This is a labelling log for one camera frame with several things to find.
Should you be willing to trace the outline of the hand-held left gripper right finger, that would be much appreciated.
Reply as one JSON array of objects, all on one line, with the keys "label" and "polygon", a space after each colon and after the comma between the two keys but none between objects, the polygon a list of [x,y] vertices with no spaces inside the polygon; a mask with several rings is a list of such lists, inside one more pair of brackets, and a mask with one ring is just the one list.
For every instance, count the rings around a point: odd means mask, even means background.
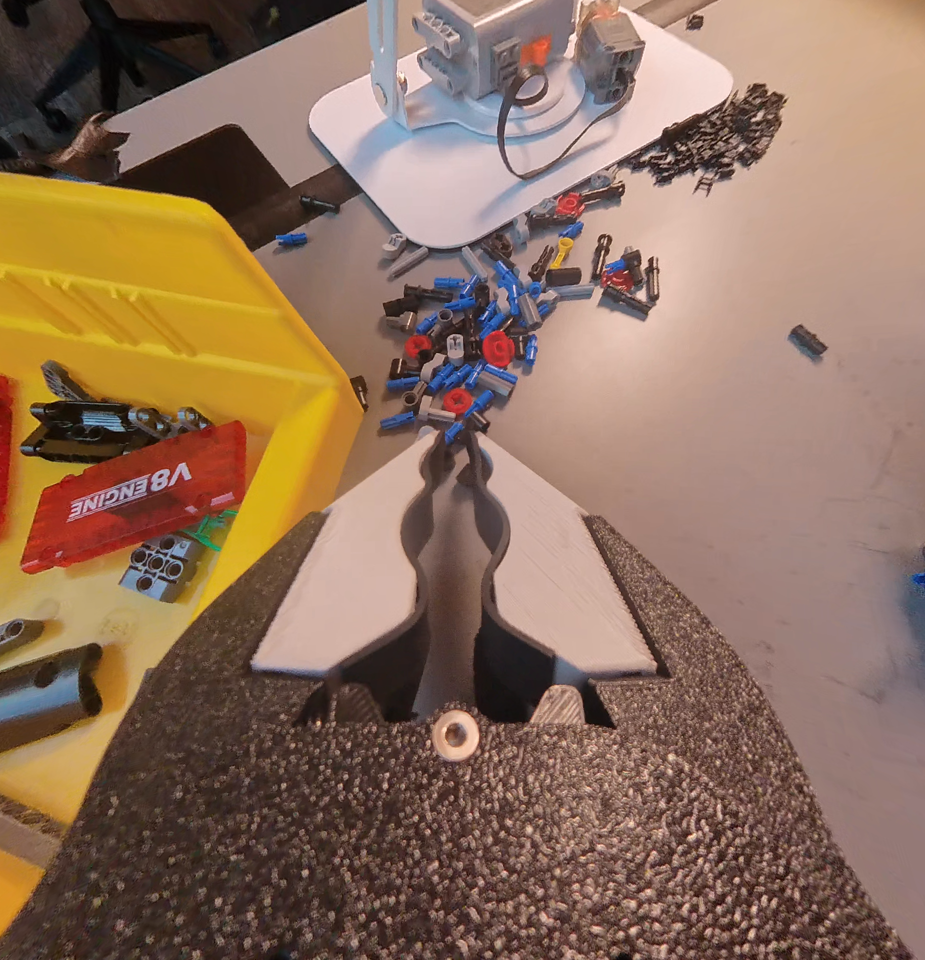
[{"label": "hand-held left gripper right finger", "polygon": [[480,579],[473,686],[482,714],[532,714],[568,688],[605,714],[595,684],[660,676],[661,661],[594,534],[594,516],[487,436],[466,435]]}]

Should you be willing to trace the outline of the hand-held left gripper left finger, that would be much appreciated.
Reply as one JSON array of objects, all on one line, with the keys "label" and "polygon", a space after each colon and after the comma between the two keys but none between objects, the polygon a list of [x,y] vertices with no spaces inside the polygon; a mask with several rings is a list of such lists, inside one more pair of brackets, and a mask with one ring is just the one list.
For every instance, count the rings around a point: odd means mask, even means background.
[{"label": "hand-held left gripper left finger", "polygon": [[362,684],[383,714],[411,714],[430,649],[421,553],[447,447],[420,431],[337,498],[251,659],[257,673]]}]

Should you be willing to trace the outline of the pile of mixed building pieces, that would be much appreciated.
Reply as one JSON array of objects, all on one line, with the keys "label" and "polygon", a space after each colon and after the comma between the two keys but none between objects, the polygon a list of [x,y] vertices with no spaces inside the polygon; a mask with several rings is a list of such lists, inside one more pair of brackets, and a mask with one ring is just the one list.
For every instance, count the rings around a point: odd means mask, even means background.
[{"label": "pile of mixed building pieces", "polygon": [[625,189],[613,171],[599,171],[544,198],[478,249],[464,246],[459,255],[469,275],[408,283],[385,300],[381,321],[402,337],[402,352],[384,380],[399,408],[380,419],[379,431],[432,426],[449,445],[465,430],[488,431],[488,411],[533,372],[540,332],[561,304],[578,300],[647,319],[661,294],[659,258],[644,260],[635,246],[611,258],[613,236],[602,232],[588,270],[568,262],[584,214],[620,200]]}]

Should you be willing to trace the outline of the grey battery box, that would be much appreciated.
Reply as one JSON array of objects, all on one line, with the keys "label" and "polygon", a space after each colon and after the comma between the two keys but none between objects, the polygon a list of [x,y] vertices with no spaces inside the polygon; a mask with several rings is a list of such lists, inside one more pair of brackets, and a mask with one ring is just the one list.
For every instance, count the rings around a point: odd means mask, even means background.
[{"label": "grey battery box", "polygon": [[453,97],[505,93],[521,66],[565,54],[572,1],[424,1],[411,19],[424,72]]}]

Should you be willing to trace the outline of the grey desk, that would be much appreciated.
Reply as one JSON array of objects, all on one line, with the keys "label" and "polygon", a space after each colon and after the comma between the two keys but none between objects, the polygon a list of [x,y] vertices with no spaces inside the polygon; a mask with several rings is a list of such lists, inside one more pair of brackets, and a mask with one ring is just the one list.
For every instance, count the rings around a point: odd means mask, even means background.
[{"label": "grey desk", "polygon": [[559,306],[489,433],[731,642],[925,958],[925,2],[651,8],[782,92],[781,128],[708,195],[625,174],[573,261],[601,233],[658,257],[658,306]]}]

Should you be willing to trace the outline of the grey holed brick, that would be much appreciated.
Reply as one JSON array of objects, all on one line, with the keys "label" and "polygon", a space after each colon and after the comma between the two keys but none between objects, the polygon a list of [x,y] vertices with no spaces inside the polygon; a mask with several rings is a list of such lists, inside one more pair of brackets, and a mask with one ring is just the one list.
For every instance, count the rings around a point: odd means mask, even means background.
[{"label": "grey holed brick", "polygon": [[131,552],[119,585],[161,603],[176,603],[196,575],[204,554],[205,546],[188,534],[148,539]]}]

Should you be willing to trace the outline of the red transparent panel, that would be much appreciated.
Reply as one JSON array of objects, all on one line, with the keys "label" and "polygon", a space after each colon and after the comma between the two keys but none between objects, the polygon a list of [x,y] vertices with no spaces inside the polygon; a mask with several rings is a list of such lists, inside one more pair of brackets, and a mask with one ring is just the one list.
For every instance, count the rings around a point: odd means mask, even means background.
[{"label": "red transparent panel", "polygon": [[245,492],[240,422],[158,441],[46,487],[20,569],[65,569],[136,546],[236,506]]}]

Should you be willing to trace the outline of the dark grey cylinder piece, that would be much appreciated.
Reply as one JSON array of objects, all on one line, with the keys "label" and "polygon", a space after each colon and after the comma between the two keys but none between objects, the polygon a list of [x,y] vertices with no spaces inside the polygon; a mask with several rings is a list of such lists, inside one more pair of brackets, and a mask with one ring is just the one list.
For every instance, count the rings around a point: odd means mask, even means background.
[{"label": "dark grey cylinder piece", "polygon": [[94,680],[104,650],[97,643],[0,671],[0,753],[66,731],[100,714]]}]

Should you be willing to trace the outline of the grey beam piece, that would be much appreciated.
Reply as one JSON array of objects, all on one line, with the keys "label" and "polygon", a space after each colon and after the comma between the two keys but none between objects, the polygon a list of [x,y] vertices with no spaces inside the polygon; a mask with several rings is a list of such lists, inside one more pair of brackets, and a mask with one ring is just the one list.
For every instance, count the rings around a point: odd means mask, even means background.
[{"label": "grey beam piece", "polygon": [[0,624],[0,657],[13,652],[43,635],[46,621],[14,618]]}]

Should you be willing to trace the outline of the dark grey angled connector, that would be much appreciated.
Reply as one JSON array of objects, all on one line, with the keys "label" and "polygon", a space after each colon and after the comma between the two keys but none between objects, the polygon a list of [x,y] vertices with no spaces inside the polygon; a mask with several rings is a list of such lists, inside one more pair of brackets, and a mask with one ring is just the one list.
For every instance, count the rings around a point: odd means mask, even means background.
[{"label": "dark grey angled connector", "polygon": [[104,399],[100,399],[85,390],[72,378],[69,371],[56,361],[45,361],[41,364],[40,371],[47,389],[60,401],[76,403],[105,402]]}]

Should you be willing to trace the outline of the yellow plastic bin with parts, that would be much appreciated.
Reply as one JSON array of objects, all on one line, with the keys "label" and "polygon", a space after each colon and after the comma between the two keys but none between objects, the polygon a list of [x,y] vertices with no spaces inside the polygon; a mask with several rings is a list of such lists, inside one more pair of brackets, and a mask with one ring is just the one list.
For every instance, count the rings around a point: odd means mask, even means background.
[{"label": "yellow plastic bin with parts", "polygon": [[[41,373],[59,363],[94,396],[246,433],[245,498],[184,597],[134,596],[118,550],[21,568],[43,492],[82,464],[24,457]],[[0,375],[13,396],[0,624],[44,619],[0,669],[96,643],[101,713],[0,753],[0,795],[67,829],[147,671],[189,622],[307,513],[334,497],[362,408],[349,375],[229,223],[192,198],[0,174]]]}]

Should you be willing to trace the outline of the pile of black links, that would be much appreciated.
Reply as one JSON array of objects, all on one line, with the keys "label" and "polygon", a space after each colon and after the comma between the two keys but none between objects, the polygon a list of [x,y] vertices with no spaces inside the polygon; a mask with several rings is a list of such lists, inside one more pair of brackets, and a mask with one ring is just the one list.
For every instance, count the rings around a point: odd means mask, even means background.
[{"label": "pile of black links", "polygon": [[646,147],[622,161],[631,172],[648,172],[656,186],[696,176],[694,192],[709,195],[738,170],[760,162],[781,129],[787,98],[763,82],[732,92],[709,111],[666,126]]}]

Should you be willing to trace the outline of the grey motor block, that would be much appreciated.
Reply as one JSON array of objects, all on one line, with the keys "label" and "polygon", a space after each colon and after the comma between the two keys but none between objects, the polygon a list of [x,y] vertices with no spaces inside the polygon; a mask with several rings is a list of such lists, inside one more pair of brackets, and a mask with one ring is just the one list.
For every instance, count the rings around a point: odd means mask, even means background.
[{"label": "grey motor block", "polygon": [[609,2],[580,9],[574,61],[596,105],[621,107],[635,92],[645,50],[631,17]]}]

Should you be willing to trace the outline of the black office chair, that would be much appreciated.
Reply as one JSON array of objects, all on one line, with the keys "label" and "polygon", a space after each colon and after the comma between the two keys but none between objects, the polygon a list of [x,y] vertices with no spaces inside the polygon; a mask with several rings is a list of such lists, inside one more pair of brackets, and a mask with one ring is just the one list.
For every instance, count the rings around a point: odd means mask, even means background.
[{"label": "black office chair", "polygon": [[128,78],[137,89],[147,84],[141,61],[163,66],[184,81],[202,76],[195,67],[164,51],[161,43],[202,37],[215,61],[221,63],[229,55],[226,42],[204,22],[125,18],[107,1],[81,1],[80,6],[88,27],[34,100],[38,114],[56,134],[71,130],[74,123],[53,102],[95,70],[100,109],[117,114],[122,78]]}]

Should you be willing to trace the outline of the black beam frame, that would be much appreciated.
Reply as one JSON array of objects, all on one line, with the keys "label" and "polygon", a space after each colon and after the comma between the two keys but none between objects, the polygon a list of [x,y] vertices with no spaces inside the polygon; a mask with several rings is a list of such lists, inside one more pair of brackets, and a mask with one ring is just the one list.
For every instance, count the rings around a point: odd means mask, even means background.
[{"label": "black beam frame", "polygon": [[54,463],[98,464],[213,425],[193,407],[168,415],[122,402],[56,400],[29,412],[38,426],[20,453]]}]

